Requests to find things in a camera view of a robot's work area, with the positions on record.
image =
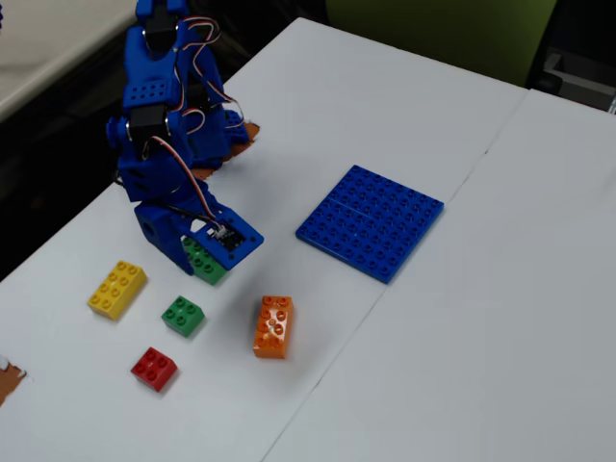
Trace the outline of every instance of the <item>white desk surface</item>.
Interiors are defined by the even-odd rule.
[[[0,352],[29,374],[0,408],[7,460],[261,460],[386,287],[295,230],[353,164],[449,201],[526,96],[306,20],[226,90],[262,133],[210,185],[266,242],[212,288],[145,240],[120,187],[103,192],[0,284]],[[86,301],[119,259],[149,281],[112,323]],[[251,350],[267,294],[295,301],[286,361]],[[208,318],[191,340],[160,319],[178,295]],[[130,374],[148,347],[180,369],[163,395]]]
[[[3,0],[0,121],[128,26],[136,0]]]
[[[266,462],[608,462],[616,118],[532,92]]]

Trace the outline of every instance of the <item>black cable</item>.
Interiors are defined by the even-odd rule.
[[[205,221],[206,223],[211,223],[212,220],[208,217],[205,217],[203,215],[200,214],[196,214],[194,212],[191,212],[190,210],[185,210],[185,209],[180,209],[179,207],[175,207],[174,205],[169,205],[166,204],[164,202],[158,202],[158,205],[160,205],[161,207],[165,208],[165,209],[169,209],[171,212],[175,212],[177,214],[181,214],[184,215],[188,218],[193,218],[193,219],[200,219],[201,221]]]
[[[119,170],[116,170],[114,172],[114,177],[112,178],[112,180],[114,181],[114,183],[116,183],[117,185],[120,185],[122,188],[124,188],[124,182],[119,179]]]
[[[114,183],[116,183],[117,185],[120,185],[122,188],[124,188],[124,183],[122,182],[122,180],[119,179],[119,170],[116,170],[114,172]],[[171,212],[175,212],[176,214],[184,215],[185,217],[188,217],[188,218],[200,219],[201,221],[205,221],[206,223],[211,223],[212,222],[212,220],[209,219],[208,217],[205,217],[205,216],[200,215],[200,214],[196,214],[194,212],[191,212],[190,210],[185,210],[185,209],[181,209],[179,207],[175,207],[174,205],[166,204],[165,202],[160,201],[160,200],[157,201],[156,204],[160,205],[164,209],[168,209]]]

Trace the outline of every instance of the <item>red lego brick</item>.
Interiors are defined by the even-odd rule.
[[[152,347],[131,370],[141,382],[157,392],[163,389],[175,371],[177,371],[175,363]]]

